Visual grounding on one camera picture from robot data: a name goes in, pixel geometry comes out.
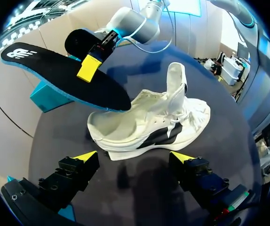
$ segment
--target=white sneaker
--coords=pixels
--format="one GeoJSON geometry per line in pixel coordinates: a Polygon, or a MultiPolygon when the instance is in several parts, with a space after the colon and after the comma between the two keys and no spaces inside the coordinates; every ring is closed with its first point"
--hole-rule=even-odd
{"type": "Polygon", "coordinates": [[[123,113],[91,113],[91,137],[111,160],[137,157],[153,148],[179,151],[193,142],[210,120],[205,101],[185,97],[185,68],[171,63],[167,92],[142,90],[123,113]]]}

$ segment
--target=table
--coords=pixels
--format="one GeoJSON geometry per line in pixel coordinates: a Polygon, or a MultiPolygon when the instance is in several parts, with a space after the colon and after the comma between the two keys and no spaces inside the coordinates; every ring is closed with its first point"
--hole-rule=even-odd
{"type": "MultiPolygon", "coordinates": [[[[166,43],[148,47],[155,51],[166,43]]],[[[133,45],[117,48],[101,70],[125,87],[130,98],[142,89],[166,91],[167,67],[185,65],[189,98],[207,101],[211,119],[202,134],[180,153],[202,156],[230,189],[238,184],[261,192],[258,152],[248,123],[237,104],[215,77],[193,58],[171,46],[159,54],[146,54],[133,45]]],[[[70,103],[43,113],[32,144],[29,180],[38,184],[65,156],[97,150],[100,169],[84,192],[72,200],[76,220],[87,226],[201,225],[207,216],[189,192],[183,192],[170,174],[169,151],[154,149],[133,159],[111,161],[87,135],[87,105],[70,103]]],[[[247,212],[242,212],[245,219],[247,212]]]]}

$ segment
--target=teal block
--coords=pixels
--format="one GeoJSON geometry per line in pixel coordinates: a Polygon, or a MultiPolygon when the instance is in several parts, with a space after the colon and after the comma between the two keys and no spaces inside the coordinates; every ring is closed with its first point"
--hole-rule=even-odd
{"type": "Polygon", "coordinates": [[[73,56],[73,55],[70,55],[69,58],[74,59],[74,60],[77,60],[77,61],[81,61],[80,59],[76,58],[76,57],[73,56]]]}
{"type": "Polygon", "coordinates": [[[11,176],[8,176],[8,182],[10,182],[10,181],[12,181],[12,180],[14,180],[15,178],[13,178],[13,177],[11,177],[11,176]]]}
{"type": "Polygon", "coordinates": [[[73,207],[71,205],[68,205],[65,209],[60,209],[58,212],[62,217],[65,217],[69,220],[75,221],[73,207]]]}
{"type": "Polygon", "coordinates": [[[32,92],[30,99],[44,113],[72,102],[72,100],[56,92],[55,90],[50,88],[48,85],[46,85],[42,81],[38,84],[38,86],[32,92]]]}

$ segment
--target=ceiling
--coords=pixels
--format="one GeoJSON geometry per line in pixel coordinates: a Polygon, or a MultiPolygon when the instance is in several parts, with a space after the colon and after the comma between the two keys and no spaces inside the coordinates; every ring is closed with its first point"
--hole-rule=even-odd
{"type": "Polygon", "coordinates": [[[89,0],[26,0],[8,17],[0,34],[0,51],[31,30],[89,0]]]}

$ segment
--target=shoe upper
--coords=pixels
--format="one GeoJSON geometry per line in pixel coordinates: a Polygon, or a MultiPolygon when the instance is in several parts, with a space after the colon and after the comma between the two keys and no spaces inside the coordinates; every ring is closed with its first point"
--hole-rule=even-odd
{"type": "Polygon", "coordinates": [[[103,149],[134,150],[154,131],[165,127],[172,130],[178,122],[188,127],[188,133],[194,134],[206,117],[207,104],[188,99],[186,91],[185,67],[171,63],[166,92],[144,89],[127,112],[92,113],[87,123],[91,137],[103,149]]]}

